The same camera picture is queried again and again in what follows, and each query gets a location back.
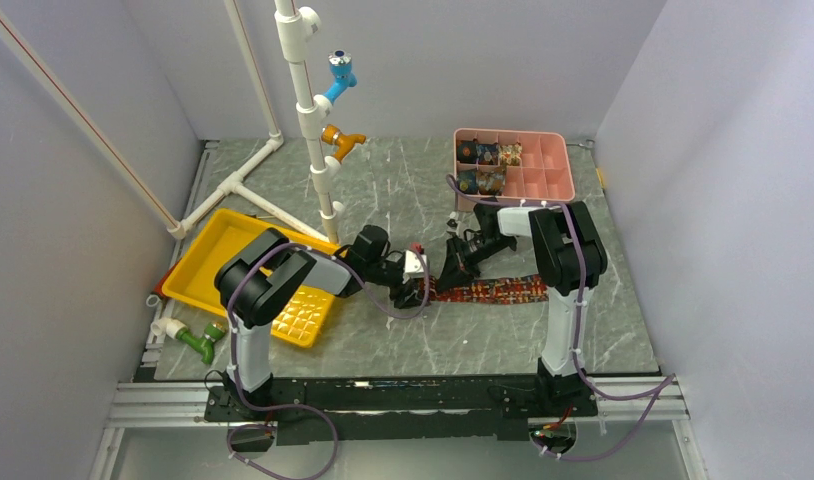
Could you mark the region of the multicolour patterned necktie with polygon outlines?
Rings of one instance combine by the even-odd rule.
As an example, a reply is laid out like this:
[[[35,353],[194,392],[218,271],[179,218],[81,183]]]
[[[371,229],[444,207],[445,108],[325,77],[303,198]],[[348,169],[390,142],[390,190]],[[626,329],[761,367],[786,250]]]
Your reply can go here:
[[[547,302],[548,287],[538,274],[475,280],[467,285],[442,290],[436,278],[430,280],[430,300],[447,303],[520,305]]]

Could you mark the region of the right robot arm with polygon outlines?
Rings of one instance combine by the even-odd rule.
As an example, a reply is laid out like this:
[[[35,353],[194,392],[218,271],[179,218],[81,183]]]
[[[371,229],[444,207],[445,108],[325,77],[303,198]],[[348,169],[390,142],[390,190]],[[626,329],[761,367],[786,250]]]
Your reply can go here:
[[[532,241],[537,272],[549,296],[534,401],[543,413],[557,415],[573,398],[592,394],[579,375],[583,360],[578,344],[588,302],[608,266],[603,242],[582,201],[553,207],[480,201],[473,212],[479,229],[468,239],[455,235],[447,240],[436,291],[473,282],[480,262],[506,248],[514,250],[519,237]]]

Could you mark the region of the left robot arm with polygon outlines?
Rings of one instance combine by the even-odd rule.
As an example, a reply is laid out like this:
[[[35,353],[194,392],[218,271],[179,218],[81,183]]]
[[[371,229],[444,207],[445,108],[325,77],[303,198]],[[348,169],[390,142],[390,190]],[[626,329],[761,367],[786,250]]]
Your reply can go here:
[[[388,288],[388,315],[410,319],[430,301],[425,255],[417,248],[389,257],[389,235],[364,226],[355,240],[332,254],[291,241],[269,228],[220,268],[214,286],[231,326],[230,361],[222,375],[231,407],[247,420],[272,404],[271,328],[302,287],[349,298],[371,285]]]

